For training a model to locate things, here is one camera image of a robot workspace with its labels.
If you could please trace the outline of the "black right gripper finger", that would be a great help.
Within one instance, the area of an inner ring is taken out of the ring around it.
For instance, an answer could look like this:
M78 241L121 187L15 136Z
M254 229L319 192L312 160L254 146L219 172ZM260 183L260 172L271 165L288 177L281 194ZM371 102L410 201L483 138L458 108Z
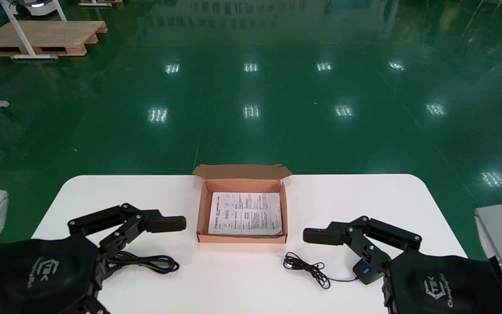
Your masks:
M419 250L422 237L378 219L361 216L352 222L331 222L326 229L306 228L303 241L309 244L346 245L367 264L387 264L390 256L371 240L406 252Z

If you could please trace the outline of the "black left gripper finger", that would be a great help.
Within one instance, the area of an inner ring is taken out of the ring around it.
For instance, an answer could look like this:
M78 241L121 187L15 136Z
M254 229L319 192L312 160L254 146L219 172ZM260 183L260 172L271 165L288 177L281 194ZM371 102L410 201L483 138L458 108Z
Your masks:
M124 203L68 222L70 235L84 237L118 227L99 243L99 255L112 260L129 243L144 232L152 234L183 231L187 228L184 216L163 216L157 209L141 210Z

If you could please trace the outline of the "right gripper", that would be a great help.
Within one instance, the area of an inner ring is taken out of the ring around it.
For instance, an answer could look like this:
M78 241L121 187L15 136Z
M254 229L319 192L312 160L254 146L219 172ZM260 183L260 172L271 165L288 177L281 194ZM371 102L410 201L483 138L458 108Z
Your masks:
M500 314L502 287L488 262L408 251L383 280L389 314Z

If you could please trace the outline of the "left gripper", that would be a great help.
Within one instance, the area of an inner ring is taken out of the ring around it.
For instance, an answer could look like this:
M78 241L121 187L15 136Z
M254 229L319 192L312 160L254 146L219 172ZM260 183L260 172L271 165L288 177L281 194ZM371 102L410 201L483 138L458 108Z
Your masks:
M110 314L99 270L84 237L0 244L0 314Z

